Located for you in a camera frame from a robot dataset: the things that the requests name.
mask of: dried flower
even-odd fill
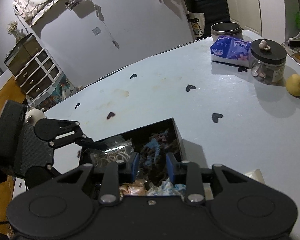
[[[17,30],[17,27],[18,27],[18,23],[16,21],[11,21],[8,24],[8,33],[9,34],[14,33]]]

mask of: pink flower print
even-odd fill
[[[244,56],[244,55],[240,54],[240,57],[238,58],[238,60],[248,61],[248,56]]]

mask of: glass jar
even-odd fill
[[[261,41],[266,41],[270,49],[261,49],[259,47]],[[277,42],[256,40],[252,42],[249,50],[249,67],[252,75],[259,81],[276,84],[283,78],[286,58],[286,50]]]

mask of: black jar lid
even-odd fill
[[[261,41],[266,41],[271,47],[269,51],[259,48]],[[257,59],[267,64],[281,65],[286,62],[287,52],[279,43],[271,40],[256,40],[251,44],[251,54]]]

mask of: black chair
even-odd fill
[[[205,26],[203,36],[211,36],[211,26],[219,22],[230,22],[227,0],[185,0],[189,12],[204,13]]]

